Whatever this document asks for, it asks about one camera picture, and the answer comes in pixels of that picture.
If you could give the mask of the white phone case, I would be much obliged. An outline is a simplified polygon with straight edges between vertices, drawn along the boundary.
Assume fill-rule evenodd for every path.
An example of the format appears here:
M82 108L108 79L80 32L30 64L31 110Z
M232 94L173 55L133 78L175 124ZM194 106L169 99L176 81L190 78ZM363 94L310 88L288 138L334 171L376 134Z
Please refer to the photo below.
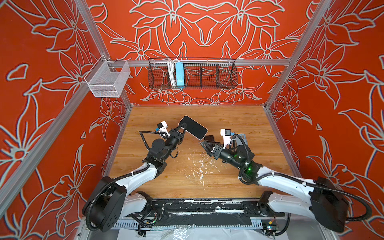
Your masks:
M247 145L248 144L248 141L247 141L247 138L246 138L246 135L245 134L239 134L241 136L241 138L243 139L244 143Z

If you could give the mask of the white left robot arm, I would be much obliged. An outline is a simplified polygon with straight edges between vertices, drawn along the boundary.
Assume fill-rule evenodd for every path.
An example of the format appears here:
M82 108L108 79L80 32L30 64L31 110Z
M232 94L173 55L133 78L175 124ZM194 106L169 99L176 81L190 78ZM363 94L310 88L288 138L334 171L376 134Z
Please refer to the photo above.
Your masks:
M106 232L120 217L146 208L151 198L144 193L132 192L163 173L166 160L183 142L186 127L187 124L180 124L170 130L166 140L156 139L150 146L145 144L148 154L136 170L114 179L106 176L98 182L82 209L90 231Z

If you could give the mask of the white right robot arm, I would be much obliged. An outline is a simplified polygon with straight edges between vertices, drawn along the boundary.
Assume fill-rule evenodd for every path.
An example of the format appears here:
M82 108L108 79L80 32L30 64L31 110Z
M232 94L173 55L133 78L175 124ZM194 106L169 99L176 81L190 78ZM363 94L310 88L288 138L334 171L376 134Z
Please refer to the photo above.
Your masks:
M238 179L244 185L276 189L281 194L266 191L258 202L263 215L287 213L316 220L323 227L341 233L346 222L360 222L372 216L372 208L363 198L339 190L325 178L301 179L276 172L254 162L254 154L241 140L231 149L217 142L204 141L207 154L239 170Z

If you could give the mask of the black phone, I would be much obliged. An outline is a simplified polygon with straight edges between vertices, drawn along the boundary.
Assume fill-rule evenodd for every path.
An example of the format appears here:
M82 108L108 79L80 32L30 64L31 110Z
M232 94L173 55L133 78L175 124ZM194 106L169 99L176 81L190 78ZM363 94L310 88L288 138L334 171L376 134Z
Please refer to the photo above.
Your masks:
M208 129L205 128L203 125L198 123L197 121L193 120L189 116L184 116L179 121L179 126L186 124L185 130L193 135L198 140L203 140L206 134L208 133Z

